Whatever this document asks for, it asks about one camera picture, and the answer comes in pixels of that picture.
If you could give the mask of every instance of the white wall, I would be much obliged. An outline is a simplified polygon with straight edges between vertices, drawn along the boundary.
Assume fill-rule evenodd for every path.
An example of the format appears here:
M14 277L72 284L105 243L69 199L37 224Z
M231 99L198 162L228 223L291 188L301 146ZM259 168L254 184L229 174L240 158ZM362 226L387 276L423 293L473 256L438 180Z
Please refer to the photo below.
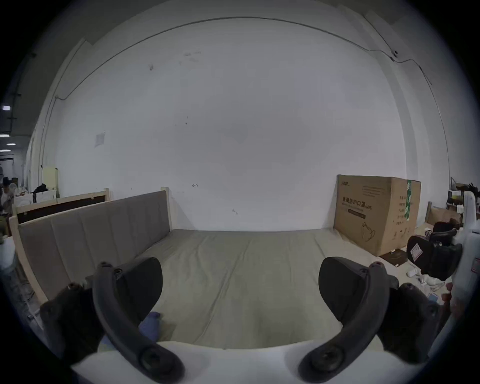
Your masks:
M458 182L479 186L480 112L467 77L441 36L415 11L392 28L432 82L445 127L451 176Z
M64 97L142 38L212 17L276 17L364 47L382 44L359 15L321 3L206 3L169 1L93 46L81 45L57 94ZM426 83L412 82L419 74L415 66L298 25L185 26L121 53L66 101L57 100L43 132L45 150L40 140L32 146L32 179L43 163L59 169L62 196L109 187L122 198L169 186L176 226L196 229L331 226L339 173L419 179L426 202L444 184L444 172L429 171L438 163L428 154L430 136L443 130ZM41 137L41 124L37 129ZM95 148L101 132L105 144ZM437 149L443 159L444 149Z

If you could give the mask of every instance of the gray headboard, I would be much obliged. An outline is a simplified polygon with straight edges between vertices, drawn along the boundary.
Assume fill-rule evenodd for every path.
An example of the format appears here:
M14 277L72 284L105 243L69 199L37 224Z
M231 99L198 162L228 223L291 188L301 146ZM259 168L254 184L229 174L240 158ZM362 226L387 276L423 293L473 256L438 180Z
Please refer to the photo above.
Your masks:
M102 261L114 266L130 261L169 231L168 188L165 188L19 224L21 244L19 247L15 241L15 245L31 284L36 279L32 287L43 302L54 298L69 283L82 282ZM28 268L34 278L29 276Z

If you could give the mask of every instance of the cable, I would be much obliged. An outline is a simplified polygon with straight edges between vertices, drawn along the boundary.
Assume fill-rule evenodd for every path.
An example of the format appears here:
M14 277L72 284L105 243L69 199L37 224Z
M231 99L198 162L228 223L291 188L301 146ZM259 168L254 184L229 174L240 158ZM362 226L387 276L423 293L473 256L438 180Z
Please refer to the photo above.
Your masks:
M47 130L48 130L48 125L50 124L50 118L52 116L52 112L53 112L53 107L55 106L55 102L57 101L57 96L55 95L60 83L61 83L61 80L65 74L65 72L67 71L70 63L72 62L73 58L75 57L75 55L77 54L77 52L80 50L80 48L82 47L82 45L84 44L86 40L82 41L82 43L78 46L77 50L74 52L74 54L72 55L72 57L70 58L69 62L67 63L67 66L65 67L65 69L63 70L63 73L61 74L60 76L60 79L57 83L57 86L55 87L55 89L53 90L53 97L50 99L50 103L48 104L48 108L47 108L47 114L45 115L45 121L43 122L43 127L42 127L42 135L40 136L40 150L42 151L42 162L40 163L40 161L38 162L38 179L40 179L40 167L43 165L43 156L44 156L44 153L45 153L45 148L44 148L44 137L45 139L47 138Z
M226 16L226 17L215 17L215 18L210 18L210 19L202 19L202 20L197 20L197 21L193 21L193 22L189 22L189 23L185 23L185 24L181 24L181 25L177 25L175 27L171 27L171 28L168 28L168 29L165 29L163 31L160 31L160 32L157 32L157 33L154 33L150 36L147 36L139 41L137 41L136 43L133 43L131 45L129 45L128 47L120 50L119 52L117 52L115 55L111 56L110 58L108 58L107 60L105 60L103 63L101 63L100 65L98 65L94 70L92 70L86 77L84 77L69 93L67 96L65 97L60 97L58 95L55 95L54 98L54 102L53 102L53 106L55 106L55 101L58 100L62 100L62 101L65 101L66 99L68 99L70 97L70 95L75 92L75 90L86 80L88 79L93 73L95 73L98 69L100 69L103 65L105 65L106 63L108 63L110 60L112 60L113 58L117 57L119 54L125 52L126 50L136 46L137 44L140 44L140 43L143 43L144 41L148 40L148 39L151 39L155 36L158 36L158 35L161 35L163 33L166 33L166 32L170 32L170 31L173 31L175 29L179 29L179 28L183 28L183 27L186 27L186 26L189 26L189 25L195 25L195 24L200 24L200 23L206 23L206 22L212 22L212 21L219 21L219 20L235 20L235 19L251 19L251 20L270 20L270 21L279 21L279 22L283 22L283 23L288 23L288 24L295 24L295 25L300 25L300 26L303 26L303 27L306 27L306 28L310 28L310 29L314 29L316 31L320 31L320 32L323 32L323 33L326 33L328 35L331 35L331 36L334 36L334 37L337 37L349 44L352 44L354 46L356 46L357 48L365 51L365 52L380 52L380 53L383 53L384 55L386 55L391 61L395 62L395 63L398 63L398 64L402 64L402 63L405 63L407 61L411 61L413 63L415 63L418 68L420 69L420 71L422 72L423 76L425 77L425 80L427 81L427 84L430 88L430 92L432 93L432 97L435 101L435 105L437 106L437 110L438 110L438 113L439 113L439 116L440 116L440 121L442 122L442 127L443 127L443 130L444 130L444 135L445 135L445 144L446 144L446 133L445 133L445 126L444 126L444 122L443 122L443 119L442 119L442 115L440 113L440 109L438 108L438 104L437 104L437 100L435 99L435 96L433 94L433 91L432 91L432 82L430 81L430 79L427 77L427 75L425 74L425 72L423 71L422 67L413 59L406 59L406 60L402 60L402 61L398 61L398 60L395 60L393 58L392 55L389 55L387 52L381 50L381 49L368 49L368 48L365 48L363 46L361 46L360 44L357 44L355 43L354 41L352 40L348 40L347 38L343 37L343 36L340 36L340 35L337 35L336 33L333 33L333 32L330 32L330 31L327 31L325 29L322 29L322 28L319 28L319 27L314 27L312 25L308 25L308 24L303 24L303 23L298 23L298 22L295 22L295 21L290 21L290 20L284 20L284 19L278 19L278 18L275 18L275 17L260 17L260 16ZM69 63L67 64L67 67L65 68L65 71L67 70L68 66L70 65L73 57L75 56L75 54L78 52L78 50L80 49L80 47L76 50L76 52L73 54L72 58L70 59ZM57 91L57 88L60 84L60 81L63 77L63 75L65 74L65 71L63 72L62 76L60 77L60 80L57 84L57 87L55 88L55 91L53 92L55 94L55 92ZM44 122L44 125L43 125L43 131L45 131L45 124L47 122L47 118L48 116L45 117L45 122ZM449 157L448 157L448 145L447 145L447 159L448 159L448 174L450 175L450 160L449 160Z
M193 22L190 22L190 23L185 23L185 24L181 24L181 25L177 25L175 27L171 27L171 28L168 28L168 29L165 29L163 31L160 31L160 32L157 32L157 33L154 33L153 35L150 35L150 36L147 36L145 38L143 38L142 40L139 40L137 41L136 43L133 43L131 45L129 45L127 48L124 48L122 49L121 51L117 52L115 55L111 56L110 58L108 58L107 60L105 60L103 63L101 63L98 67L96 67L93 71L91 71L86 77L83 78L82 81L80 81L74 89L72 89L70 91L70 93L65 96L65 97L59 97L59 96L55 96L55 98L59 99L59 100L66 100L70 97L70 95L86 80L88 79L94 72L96 72L98 69L100 69L100 67L102 67L103 65L105 65L106 63L108 63L110 60L112 60L114 57L117 57L119 54L125 52L126 50L136 46L137 44L140 44L140 43L143 43L144 41L152 38L152 37L155 37L155 36L158 36L158 35L161 35L163 33L166 33L166 32L170 32L170 31L173 31L175 29L179 29L179 28L183 28L183 27L186 27L186 26L189 26L189 25L195 25L195 24L200 24L200 23L206 23L206 22L211 22L211 21L218 21L218 20L232 20L232 19L254 19L254 20L270 20L270 21L279 21L279 22L283 22L283 23L289 23L289 24L295 24L295 25L300 25L300 26L303 26L303 27L306 27L306 28L310 28L310 29L314 29L316 31L320 31L320 32L323 32L323 33L326 33L328 35L331 35L331 36L335 36L343 41L346 41L347 43L350 43L354 46L356 46L357 48L360 48L362 49L363 51L365 52L381 52L383 53L384 55L386 55L387 57L390 58L390 60L394 61L394 62L397 62L397 63L402 63L402 62L405 62L405 61L396 61L391 55L389 55L388 53L386 53L385 51L381 50L381 49L368 49L368 48L365 48L363 46L361 46L360 44L357 44L351 40L348 40L347 38L343 37L343 36L340 36L340 35L337 35L336 33L333 33L333 32L330 32L330 31L327 31L325 29L322 29L322 28L319 28L319 27L314 27L312 25L308 25L308 24L303 24L303 23L298 23L298 22L295 22L295 21L290 21L290 20L283 20L283 19L278 19L278 18L275 18L275 17L260 17L260 16L226 16L226 17L215 17L215 18L211 18L211 19L202 19L202 20L197 20L197 21L193 21Z

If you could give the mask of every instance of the bed sheet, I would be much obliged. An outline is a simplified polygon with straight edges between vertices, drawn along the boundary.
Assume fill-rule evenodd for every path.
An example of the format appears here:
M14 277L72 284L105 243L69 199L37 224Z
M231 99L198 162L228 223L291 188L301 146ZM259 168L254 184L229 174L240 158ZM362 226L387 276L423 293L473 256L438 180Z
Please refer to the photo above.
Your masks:
M143 256L156 257L162 265L162 295L152 309L163 316L160 341L214 348L267 348L336 335L341 323L318 289L326 257L363 265L380 260L400 284L410 282L430 293L430 287L407 277L407 263L395 267L334 229L177 229ZM383 349L377 336L369 348Z

